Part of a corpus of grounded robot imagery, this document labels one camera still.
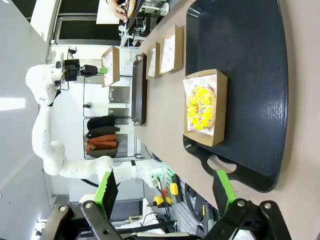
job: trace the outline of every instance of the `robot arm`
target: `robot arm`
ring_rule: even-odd
[[[100,182],[105,173],[113,169],[117,184],[128,179],[139,178],[154,188],[156,176],[163,175],[161,164],[154,159],[128,161],[118,167],[114,167],[114,161],[109,156],[91,160],[68,160],[64,145],[59,141],[51,141],[52,103],[58,91],[55,81],[61,79],[60,76],[64,74],[61,69],[60,76],[53,78],[52,74],[56,70],[52,68],[52,65],[38,65],[31,67],[26,74],[26,85],[40,105],[32,130],[32,147],[35,154],[42,158],[44,171],[52,176],[61,175],[76,179],[86,179],[97,174]]]

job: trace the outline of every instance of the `empty cardboard box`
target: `empty cardboard box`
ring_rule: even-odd
[[[216,69],[199,71],[186,76],[186,79],[216,75],[216,111],[213,135],[208,135],[199,131],[189,131],[187,122],[187,99],[184,101],[184,121],[183,134],[196,142],[214,146],[224,140],[225,137],[225,121],[226,121],[226,104],[227,104],[227,80],[228,78]]]
[[[120,81],[120,51],[119,48],[110,47],[101,57],[101,67],[107,69],[102,74],[102,87],[108,87]]]
[[[160,76],[160,48],[156,42],[146,54],[146,79],[157,78]]]
[[[160,74],[179,69],[184,65],[184,27],[174,25],[160,42]]]

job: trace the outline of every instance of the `screw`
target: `screw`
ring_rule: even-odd
[[[245,202],[243,200],[238,201],[238,206],[243,207],[245,205]]]
[[[264,207],[265,207],[266,209],[270,209],[270,208],[271,208],[271,204],[270,204],[270,203],[266,203],[266,204],[264,205]]]
[[[65,211],[65,210],[66,210],[66,207],[65,207],[65,206],[59,207],[59,211],[60,211],[60,212],[63,212],[63,211]]]

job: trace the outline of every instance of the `donut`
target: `donut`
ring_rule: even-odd
[[[187,101],[187,118],[196,130],[204,130],[214,124],[217,98],[208,88],[198,86]]]

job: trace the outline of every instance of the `table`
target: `table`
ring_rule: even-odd
[[[173,24],[184,26],[186,12],[194,0],[181,0],[158,24],[138,49],[150,46]],[[320,154],[320,2],[318,0],[279,0],[287,44],[289,71],[289,109],[285,152],[279,181],[269,193],[259,193],[240,182],[231,181],[235,191],[249,196],[253,203],[277,202],[292,239],[316,239],[320,232],[320,192],[318,172]],[[213,178],[200,161],[183,146],[185,68],[148,81],[147,119],[136,126],[135,135],[172,168],[185,182],[216,206]],[[225,163],[209,160],[213,168],[232,169]]]

